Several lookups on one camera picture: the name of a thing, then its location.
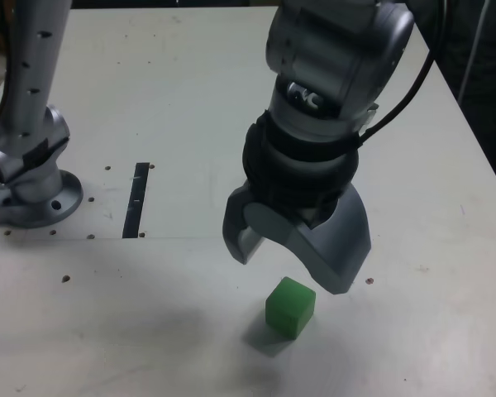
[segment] robotic arm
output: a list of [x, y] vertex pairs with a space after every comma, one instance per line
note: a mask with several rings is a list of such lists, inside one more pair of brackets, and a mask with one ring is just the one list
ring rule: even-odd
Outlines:
[[266, 237], [327, 291], [349, 290], [371, 248], [351, 184], [360, 130], [412, 28], [412, 14], [391, 2], [284, 1], [266, 45], [274, 93], [246, 136], [247, 181], [230, 196], [222, 229], [239, 262]]
[[[0, 224], [47, 226], [83, 197], [79, 180], [56, 166], [69, 130], [46, 106], [70, 5], [17, 2], [0, 104]], [[412, 28], [412, 14], [391, 2], [283, 1], [266, 45], [278, 75], [274, 93], [248, 131], [247, 181], [224, 218], [235, 259], [245, 264], [266, 237], [292, 251], [327, 291], [350, 288], [371, 247], [351, 184], [360, 131]]]

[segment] black wire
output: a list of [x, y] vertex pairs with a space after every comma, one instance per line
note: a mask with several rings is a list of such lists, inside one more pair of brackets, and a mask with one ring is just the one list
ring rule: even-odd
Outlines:
[[442, 47], [445, 43], [446, 31], [448, 24], [451, 23], [451, 19], [449, 17], [450, 11], [450, 0], [438, 0], [438, 10], [437, 10], [437, 29], [436, 29], [436, 39], [433, 42], [433, 46], [428, 52], [428, 56], [422, 65], [421, 71], [417, 75], [415, 82], [412, 87], [409, 89], [406, 96], [402, 101], [398, 103], [395, 108], [391, 110], [382, 120], [377, 122], [371, 128], [365, 130], [364, 134], [360, 136], [360, 144], [363, 144], [368, 139], [370, 139], [374, 134], [376, 134], [379, 130], [386, 127], [390, 122], [392, 122], [396, 116], [398, 116], [402, 110], [405, 109], [407, 105], [412, 101], [412, 99], [417, 94], [417, 91], [421, 88], [422, 83], [426, 79], [428, 72], [432, 68], [433, 62], [436, 57], [441, 53]]
[[6, 76], [3, 82], [2, 99], [0, 100], [0, 117], [6, 106], [7, 95], [9, 94], [9, 83], [11, 80], [11, 42], [9, 39], [9, 24], [6, 20], [6, 10], [3, 0], [0, 0], [0, 34], [6, 46]]

